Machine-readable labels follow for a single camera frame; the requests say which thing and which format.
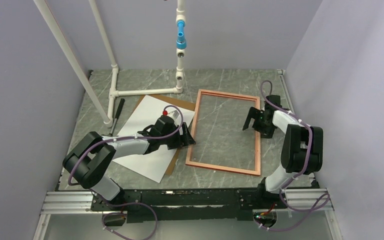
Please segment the brown backing board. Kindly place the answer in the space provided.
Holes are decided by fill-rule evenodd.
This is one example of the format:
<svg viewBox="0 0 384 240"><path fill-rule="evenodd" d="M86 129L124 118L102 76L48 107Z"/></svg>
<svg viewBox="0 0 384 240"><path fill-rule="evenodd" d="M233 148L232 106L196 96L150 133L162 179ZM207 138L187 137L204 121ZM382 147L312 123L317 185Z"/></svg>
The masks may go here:
<svg viewBox="0 0 384 240"><path fill-rule="evenodd" d="M190 124L195 115L195 104L193 102L180 100L164 96L161 94L151 94L141 96L128 123L126 123L119 133L136 133L145 127L154 124L162 115L164 107L168 105L177 106L183 114L183 120ZM161 145L158 150L145 155L131 155L123 161L125 167L132 171L151 179L161 182L163 176L170 176L174 170L176 161L180 154L179 148L168 149L166 145Z"/></svg>

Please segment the white photo sheet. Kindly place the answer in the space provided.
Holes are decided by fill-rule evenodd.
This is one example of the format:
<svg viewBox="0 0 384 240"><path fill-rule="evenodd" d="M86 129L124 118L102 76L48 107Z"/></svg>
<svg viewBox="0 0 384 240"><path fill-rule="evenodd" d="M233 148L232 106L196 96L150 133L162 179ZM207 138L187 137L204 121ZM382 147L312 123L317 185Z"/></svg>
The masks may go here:
<svg viewBox="0 0 384 240"><path fill-rule="evenodd" d="M144 96L118 132L113 162L160 183L179 148L193 142L188 126L195 104L162 95Z"/></svg>

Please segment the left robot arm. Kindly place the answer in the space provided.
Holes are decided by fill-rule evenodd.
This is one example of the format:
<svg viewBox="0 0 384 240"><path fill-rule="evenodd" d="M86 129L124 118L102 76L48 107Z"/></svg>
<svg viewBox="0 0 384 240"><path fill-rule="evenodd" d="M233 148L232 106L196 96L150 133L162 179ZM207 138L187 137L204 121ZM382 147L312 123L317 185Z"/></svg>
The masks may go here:
<svg viewBox="0 0 384 240"><path fill-rule="evenodd" d="M111 210L125 203L124 190L105 173L112 160L130 155L148 155L160 146L168 150L196 144L186 122L177 124L173 116L161 115L154 124L131 136L105 137L89 132L62 161L69 172L68 183L95 192Z"/></svg>

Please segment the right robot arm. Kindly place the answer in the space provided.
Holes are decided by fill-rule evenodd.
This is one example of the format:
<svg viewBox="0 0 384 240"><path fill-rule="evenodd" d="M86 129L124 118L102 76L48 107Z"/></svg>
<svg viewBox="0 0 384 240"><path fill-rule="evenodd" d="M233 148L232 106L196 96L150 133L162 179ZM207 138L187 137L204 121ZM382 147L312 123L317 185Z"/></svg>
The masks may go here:
<svg viewBox="0 0 384 240"><path fill-rule="evenodd" d="M276 129L284 133L280 164L263 179L264 189L255 194L256 203L262 208L269 207L275 201L275 194L293 180L318 172L323 165L323 129L302 122L290 109L283 108L280 100L279 95L269 95L264 109L250 107L242 128L248 129L253 120L252 128L262 138L272 138Z"/></svg>

